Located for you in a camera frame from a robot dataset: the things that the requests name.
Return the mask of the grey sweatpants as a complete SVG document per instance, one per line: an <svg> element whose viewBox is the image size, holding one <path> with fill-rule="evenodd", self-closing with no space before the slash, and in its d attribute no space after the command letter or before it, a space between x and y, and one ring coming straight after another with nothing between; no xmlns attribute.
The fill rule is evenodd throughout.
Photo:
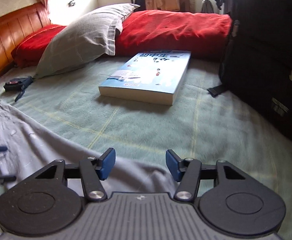
<svg viewBox="0 0 292 240"><path fill-rule="evenodd" d="M56 159L75 164L89 156L101 155L57 135L4 102L0 102L0 146L8 148L0 152L0 175L15 175L17 182ZM173 194L176 183L162 166L117 157L102 186L108 195L115 191Z"/></svg>

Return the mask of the black folded umbrella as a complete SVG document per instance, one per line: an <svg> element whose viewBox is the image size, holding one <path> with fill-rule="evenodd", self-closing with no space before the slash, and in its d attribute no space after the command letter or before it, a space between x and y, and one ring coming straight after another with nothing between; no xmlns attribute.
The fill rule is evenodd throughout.
<svg viewBox="0 0 292 240"><path fill-rule="evenodd" d="M6 82L3 86L5 92L19 92L15 98L15 102L22 98L25 93L25 90L34 82L34 79L31 76L14 78Z"/></svg>

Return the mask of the white blue paperback book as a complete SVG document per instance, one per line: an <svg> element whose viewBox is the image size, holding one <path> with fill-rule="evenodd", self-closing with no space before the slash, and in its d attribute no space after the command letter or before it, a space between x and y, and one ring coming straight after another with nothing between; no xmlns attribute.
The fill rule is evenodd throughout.
<svg viewBox="0 0 292 240"><path fill-rule="evenodd" d="M99 86L100 95L172 106L190 57L181 50L138 53Z"/></svg>

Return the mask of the orange wooden headboard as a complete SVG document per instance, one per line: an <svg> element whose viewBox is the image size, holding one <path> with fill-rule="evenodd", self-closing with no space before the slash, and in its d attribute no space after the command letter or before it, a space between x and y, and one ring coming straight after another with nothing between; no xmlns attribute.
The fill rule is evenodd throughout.
<svg viewBox="0 0 292 240"><path fill-rule="evenodd" d="M15 10L0 17L0 77L14 65L11 52L28 35L50 25L41 3Z"/></svg>

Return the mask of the black backpack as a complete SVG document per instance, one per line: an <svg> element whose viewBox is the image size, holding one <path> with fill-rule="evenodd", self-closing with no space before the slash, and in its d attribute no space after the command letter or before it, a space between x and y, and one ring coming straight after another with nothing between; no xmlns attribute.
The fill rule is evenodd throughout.
<svg viewBox="0 0 292 240"><path fill-rule="evenodd" d="M213 97L230 91L292 140L292 0L232 0Z"/></svg>

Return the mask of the grey-green plaid pillow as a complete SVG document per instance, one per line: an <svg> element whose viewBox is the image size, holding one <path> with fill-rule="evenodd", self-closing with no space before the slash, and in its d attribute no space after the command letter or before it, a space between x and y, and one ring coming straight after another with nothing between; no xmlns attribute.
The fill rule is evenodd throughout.
<svg viewBox="0 0 292 240"><path fill-rule="evenodd" d="M139 7L132 3L107 5L69 24L45 48L34 77L70 72L104 54L114 56L123 22Z"/></svg>

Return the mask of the red duvet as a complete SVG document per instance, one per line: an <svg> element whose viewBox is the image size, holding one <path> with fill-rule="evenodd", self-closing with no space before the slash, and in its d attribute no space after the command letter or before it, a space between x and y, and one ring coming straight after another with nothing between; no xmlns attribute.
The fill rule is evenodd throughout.
<svg viewBox="0 0 292 240"><path fill-rule="evenodd" d="M115 39L117 56L153 50L187 50L192 57L218 61L230 31L229 15L145 10L132 13ZM21 68L35 66L64 26L51 24L28 35L11 52Z"/></svg>

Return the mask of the cardboard box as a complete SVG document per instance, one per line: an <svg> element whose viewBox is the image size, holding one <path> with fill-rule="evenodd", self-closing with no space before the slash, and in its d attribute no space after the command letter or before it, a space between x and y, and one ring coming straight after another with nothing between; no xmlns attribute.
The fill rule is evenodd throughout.
<svg viewBox="0 0 292 240"><path fill-rule="evenodd" d="M196 12L196 0L145 0L146 10Z"/></svg>

